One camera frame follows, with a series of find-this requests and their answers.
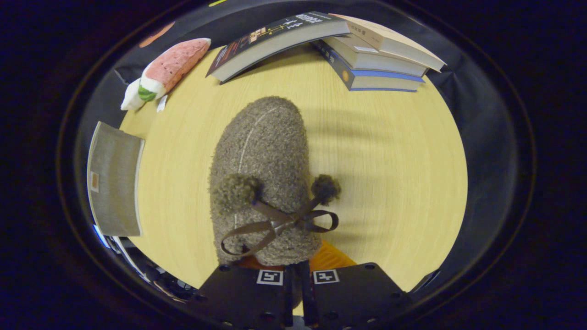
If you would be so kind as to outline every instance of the light wood tabletop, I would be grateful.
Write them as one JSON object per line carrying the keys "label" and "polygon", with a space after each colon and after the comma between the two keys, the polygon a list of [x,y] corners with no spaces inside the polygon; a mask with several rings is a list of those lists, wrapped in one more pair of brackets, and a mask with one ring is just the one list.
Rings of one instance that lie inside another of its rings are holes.
{"label": "light wood tabletop", "polygon": [[120,127],[145,139],[143,236],[130,239],[146,256],[193,287],[204,283],[218,265],[208,195],[214,149],[247,103],[277,95],[302,113],[311,174],[330,174],[342,187],[328,207],[339,227],[323,238],[359,264],[376,262],[405,291],[440,266],[463,220],[467,168],[457,126],[428,78],[416,93],[349,92],[302,45],[219,85],[205,78],[218,51],[186,75],[162,112],[150,102]]}

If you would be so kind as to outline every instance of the white book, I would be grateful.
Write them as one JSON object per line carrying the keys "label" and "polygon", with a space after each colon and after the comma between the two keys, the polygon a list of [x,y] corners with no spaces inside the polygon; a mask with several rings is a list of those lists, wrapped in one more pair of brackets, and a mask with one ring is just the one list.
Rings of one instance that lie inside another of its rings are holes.
{"label": "white book", "polygon": [[380,52],[356,35],[324,39],[355,70],[379,70],[422,77],[428,67],[401,56]]}
{"label": "white book", "polygon": [[424,46],[383,25],[351,16],[330,15],[345,19],[351,33],[380,52],[408,58],[438,72],[446,64]]}

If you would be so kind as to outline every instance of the gray book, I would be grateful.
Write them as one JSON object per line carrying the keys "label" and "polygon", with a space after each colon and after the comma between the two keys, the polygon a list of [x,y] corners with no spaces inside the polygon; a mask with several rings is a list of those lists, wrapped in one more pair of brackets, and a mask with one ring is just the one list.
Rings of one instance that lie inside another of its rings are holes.
{"label": "gray book", "polygon": [[269,56],[302,43],[329,36],[349,34],[344,19],[321,12],[290,16],[259,27],[222,48],[208,75],[222,83]]}
{"label": "gray book", "polygon": [[87,193],[104,235],[141,236],[137,200],[144,140],[98,122],[87,159]]}

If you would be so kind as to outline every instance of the book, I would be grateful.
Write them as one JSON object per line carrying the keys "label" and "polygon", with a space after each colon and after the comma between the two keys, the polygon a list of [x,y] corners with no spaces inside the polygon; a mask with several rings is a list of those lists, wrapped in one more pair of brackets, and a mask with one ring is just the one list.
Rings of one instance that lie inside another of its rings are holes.
{"label": "book", "polygon": [[422,77],[428,68],[390,53],[379,52],[356,35],[324,39],[354,70],[380,70]]}
{"label": "book", "polygon": [[265,58],[302,43],[350,34],[346,21],[321,12],[290,16],[263,26],[220,50],[208,75],[222,83]]}
{"label": "book", "polygon": [[446,64],[419,43],[383,25],[351,16],[331,15],[344,18],[349,25],[351,33],[363,39],[380,52],[387,52],[411,59],[438,72]]}
{"label": "book", "polygon": [[401,90],[415,92],[424,79],[395,72],[353,70],[327,43],[312,42],[328,61],[346,87],[351,90]]}

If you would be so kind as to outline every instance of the ribbon bow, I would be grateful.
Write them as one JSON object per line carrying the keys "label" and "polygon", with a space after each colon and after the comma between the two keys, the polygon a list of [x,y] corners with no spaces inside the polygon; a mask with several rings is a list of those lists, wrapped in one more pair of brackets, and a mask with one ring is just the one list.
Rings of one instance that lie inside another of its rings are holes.
{"label": "ribbon bow", "polygon": [[[328,231],[332,231],[338,227],[338,216],[333,212],[328,212],[324,210],[313,210],[318,204],[322,202],[321,198],[315,197],[308,203],[308,205],[302,208],[299,212],[294,214],[287,214],[278,209],[269,206],[263,203],[260,200],[254,200],[252,202],[251,207],[257,211],[262,213],[263,215],[269,217],[270,220],[263,221],[260,223],[252,223],[243,225],[242,227],[235,228],[229,231],[221,240],[220,247],[222,250],[229,254],[234,255],[237,257],[246,257],[247,255],[255,254],[259,250],[263,249],[271,241],[273,241],[277,236],[279,236],[284,230],[291,228],[291,227],[299,227],[314,233],[326,233]],[[315,225],[313,223],[313,219],[320,217],[322,215],[329,215],[332,219],[332,224],[330,228],[326,229]],[[224,246],[224,240],[229,237],[243,235],[243,234],[252,234],[252,233],[260,233],[263,231],[269,230],[269,233],[259,242],[257,245],[252,247],[245,253],[233,253],[228,251]]]}

